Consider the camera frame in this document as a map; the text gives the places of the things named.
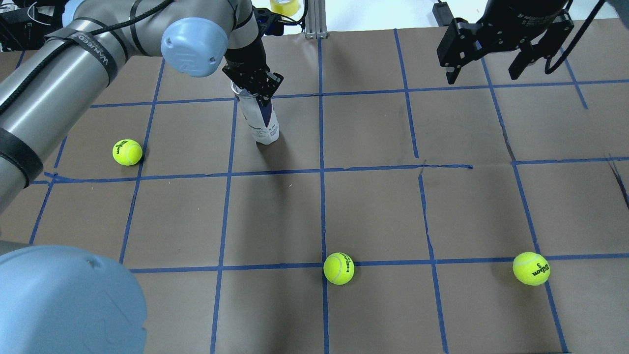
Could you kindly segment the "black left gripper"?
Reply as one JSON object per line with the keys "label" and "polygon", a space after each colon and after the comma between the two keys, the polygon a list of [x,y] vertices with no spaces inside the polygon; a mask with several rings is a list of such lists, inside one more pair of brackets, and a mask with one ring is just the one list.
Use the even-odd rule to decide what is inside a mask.
{"label": "black left gripper", "polygon": [[222,71],[241,89],[256,89],[257,101],[262,107],[270,104],[281,83],[282,74],[270,72],[261,37],[238,49],[227,49],[226,65]]}

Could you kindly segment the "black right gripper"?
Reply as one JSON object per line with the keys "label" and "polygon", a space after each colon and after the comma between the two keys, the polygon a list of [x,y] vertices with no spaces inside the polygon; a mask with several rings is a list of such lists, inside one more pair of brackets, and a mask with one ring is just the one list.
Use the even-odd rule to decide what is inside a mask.
{"label": "black right gripper", "polygon": [[[477,23],[463,18],[451,20],[437,47],[439,65],[446,69],[447,83],[453,85],[461,69],[479,60],[485,50],[506,52],[520,48],[509,67],[512,80],[539,59],[546,59],[544,73],[552,74],[562,60],[552,58],[574,29],[565,10],[566,0],[490,0]],[[530,41],[542,36],[532,44]]]}

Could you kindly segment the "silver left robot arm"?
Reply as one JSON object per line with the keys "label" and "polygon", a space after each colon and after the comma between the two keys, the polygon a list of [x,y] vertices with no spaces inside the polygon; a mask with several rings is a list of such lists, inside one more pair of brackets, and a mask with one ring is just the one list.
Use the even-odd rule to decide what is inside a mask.
{"label": "silver left robot arm", "polygon": [[513,275],[554,254],[531,207],[555,169],[519,165],[518,137],[580,98],[503,87],[490,58],[447,87],[440,34],[265,38],[285,77],[267,146],[223,74],[133,58],[97,98],[71,63],[36,81],[17,112],[83,116],[1,216],[34,243],[1,274],[1,352],[563,352],[559,282]]}

